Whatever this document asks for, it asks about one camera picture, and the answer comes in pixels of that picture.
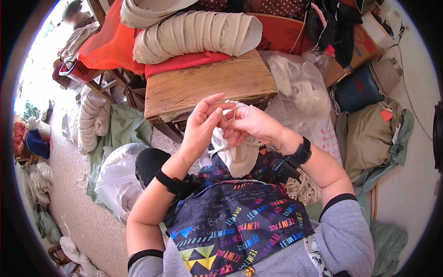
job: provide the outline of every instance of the black sleeve cuff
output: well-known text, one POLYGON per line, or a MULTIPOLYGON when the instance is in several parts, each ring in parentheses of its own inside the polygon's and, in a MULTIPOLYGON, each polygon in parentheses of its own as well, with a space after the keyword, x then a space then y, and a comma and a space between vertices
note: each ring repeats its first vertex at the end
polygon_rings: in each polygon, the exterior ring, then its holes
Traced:
POLYGON ((159 258, 163 259, 163 251, 160 251, 160 250, 157 250, 157 249, 148 249, 148 250, 143 250, 143 251, 135 253, 134 255, 132 255, 129 258, 129 261, 128 261, 128 271, 131 268, 133 263, 135 263, 139 259, 141 259, 143 257, 146 257, 146 256, 154 256, 154 257, 159 257, 159 258))
POLYGON ((343 194, 335 196, 333 199, 329 200, 328 204, 326 204, 325 208, 323 209, 322 213, 320 214, 319 221, 322 219, 322 216, 325 213, 325 211, 327 209, 329 209, 332 205, 334 205, 340 201, 348 200, 348 199, 357 201, 357 198, 355 197, 355 195, 350 194, 350 193, 343 193, 343 194))

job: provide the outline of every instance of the wooden table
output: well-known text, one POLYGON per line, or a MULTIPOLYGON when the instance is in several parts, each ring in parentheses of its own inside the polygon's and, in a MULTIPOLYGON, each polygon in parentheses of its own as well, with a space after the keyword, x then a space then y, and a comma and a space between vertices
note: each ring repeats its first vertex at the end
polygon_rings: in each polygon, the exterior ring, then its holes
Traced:
POLYGON ((183 140, 180 130, 188 116, 209 95, 223 92, 225 99, 265 109, 278 93, 255 49, 220 62, 153 74, 147 82, 144 117, 177 143, 183 140))
POLYGON ((112 88, 113 86, 116 86, 116 85, 120 85, 122 87, 126 86, 128 81, 124 77, 123 72, 120 72, 118 69, 97 70, 96 73, 94 74, 94 76, 92 77, 92 80, 89 83, 86 83, 86 85, 89 88, 91 88, 93 91, 95 91, 99 95, 101 95, 103 98, 105 98, 109 103, 114 104, 114 103, 116 103, 116 101, 111 96, 111 94, 109 94, 107 92, 107 90, 109 90, 110 88, 112 88), (108 72, 114 78, 114 80, 110 81, 104 87, 102 87, 101 82, 103 81, 103 74, 105 72, 108 72), (98 83, 94 81, 94 79, 97 76, 100 76, 100 81, 98 83))

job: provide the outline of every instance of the polka dot fabric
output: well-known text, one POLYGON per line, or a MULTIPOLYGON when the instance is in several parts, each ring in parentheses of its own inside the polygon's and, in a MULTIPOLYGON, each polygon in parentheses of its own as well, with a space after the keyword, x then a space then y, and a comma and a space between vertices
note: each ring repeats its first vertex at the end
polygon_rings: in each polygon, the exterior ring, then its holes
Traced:
POLYGON ((306 11, 303 0, 251 0, 247 12, 264 13, 273 16, 290 16, 296 14, 303 21, 306 11))
MULTIPOLYGON (((295 14, 298 20, 303 21, 306 2, 302 2, 303 0, 249 0, 247 1, 246 11, 243 12, 263 13, 273 16, 290 16, 295 14)), ((237 12, 227 11, 227 5, 228 0, 199 0, 189 8, 208 12, 237 12)))

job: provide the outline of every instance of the gray t-shirt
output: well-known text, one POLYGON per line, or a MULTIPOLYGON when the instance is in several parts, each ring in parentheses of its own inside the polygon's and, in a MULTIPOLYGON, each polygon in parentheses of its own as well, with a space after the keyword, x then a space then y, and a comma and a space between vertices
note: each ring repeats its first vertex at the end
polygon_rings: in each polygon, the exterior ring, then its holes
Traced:
MULTIPOLYGON (((311 224, 323 262, 332 274, 346 270, 352 277, 371 276, 375 260, 374 245, 357 201, 343 200, 335 203, 325 211, 320 223, 311 220, 311 224)), ((306 253, 302 239, 252 267, 255 269, 254 277, 319 275, 306 253)), ((163 259, 154 256, 143 257, 132 264, 128 275, 192 276, 171 239, 163 259)), ((239 270, 226 276, 244 277, 245 273, 239 270)))

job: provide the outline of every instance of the stack of shoe uppers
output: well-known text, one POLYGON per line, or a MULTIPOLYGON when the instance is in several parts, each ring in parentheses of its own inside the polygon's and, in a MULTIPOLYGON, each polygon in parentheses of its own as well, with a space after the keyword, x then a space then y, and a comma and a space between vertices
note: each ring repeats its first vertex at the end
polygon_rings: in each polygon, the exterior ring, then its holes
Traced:
POLYGON ((205 50, 238 57, 260 43, 261 22, 243 13, 190 11, 167 18, 194 2, 145 0, 137 6, 133 0, 124 0, 121 21, 129 27, 147 28, 136 37, 134 60, 157 64, 175 56, 205 50), (155 7, 147 6, 148 2, 155 7))

